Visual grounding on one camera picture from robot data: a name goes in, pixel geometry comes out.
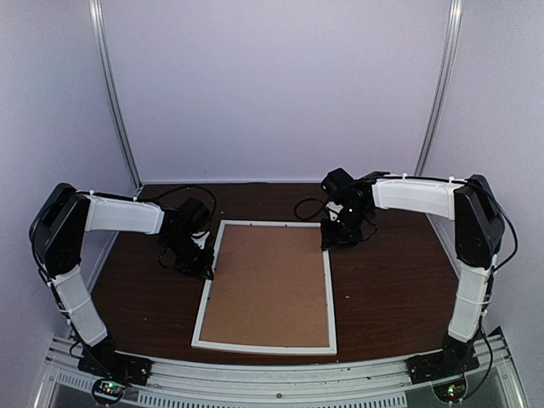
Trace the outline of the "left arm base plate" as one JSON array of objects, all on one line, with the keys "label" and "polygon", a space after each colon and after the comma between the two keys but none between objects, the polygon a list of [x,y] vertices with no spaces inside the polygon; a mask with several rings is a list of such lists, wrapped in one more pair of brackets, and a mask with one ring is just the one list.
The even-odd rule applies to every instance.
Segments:
[{"label": "left arm base plate", "polygon": [[111,334],[94,346],[77,339],[76,345],[82,345],[82,354],[78,358],[77,368],[95,376],[106,377],[123,384],[145,386],[150,377],[152,361],[119,353]]}]

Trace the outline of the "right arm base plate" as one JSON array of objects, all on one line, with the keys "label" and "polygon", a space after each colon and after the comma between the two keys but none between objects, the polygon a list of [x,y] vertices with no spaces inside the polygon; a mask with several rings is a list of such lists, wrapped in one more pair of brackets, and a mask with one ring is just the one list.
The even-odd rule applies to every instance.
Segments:
[{"label": "right arm base plate", "polygon": [[439,351],[410,357],[405,363],[411,383],[433,382],[479,368],[473,343],[474,340],[464,343],[445,335]]}]

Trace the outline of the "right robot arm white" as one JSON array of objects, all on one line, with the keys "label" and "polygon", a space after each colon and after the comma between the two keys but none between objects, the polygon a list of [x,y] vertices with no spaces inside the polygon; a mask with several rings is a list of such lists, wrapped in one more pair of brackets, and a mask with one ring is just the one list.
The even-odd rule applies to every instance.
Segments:
[{"label": "right robot arm white", "polygon": [[505,231],[506,218],[487,179],[479,174],[440,179],[387,172],[355,179],[338,168],[326,175],[320,187],[326,193],[323,208],[329,213],[320,222],[325,251],[366,241],[363,225],[371,222],[377,209],[424,213],[453,222],[459,285],[448,335],[468,343],[490,301],[491,276]]}]

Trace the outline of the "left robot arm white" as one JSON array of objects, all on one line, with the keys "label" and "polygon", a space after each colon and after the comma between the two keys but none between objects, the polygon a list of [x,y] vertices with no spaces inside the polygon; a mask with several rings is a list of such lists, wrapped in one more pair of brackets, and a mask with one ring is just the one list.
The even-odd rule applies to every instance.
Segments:
[{"label": "left robot arm white", "polygon": [[211,223],[217,206],[186,198],[170,207],[152,197],[111,195],[77,190],[71,184],[55,186],[29,228],[29,240],[38,272],[51,289],[59,311],[87,346],[90,365],[103,377],[122,370],[122,358],[101,344],[108,336],[82,278],[82,244],[93,231],[155,235],[164,252],[174,256],[181,275],[212,280],[214,250]]}]

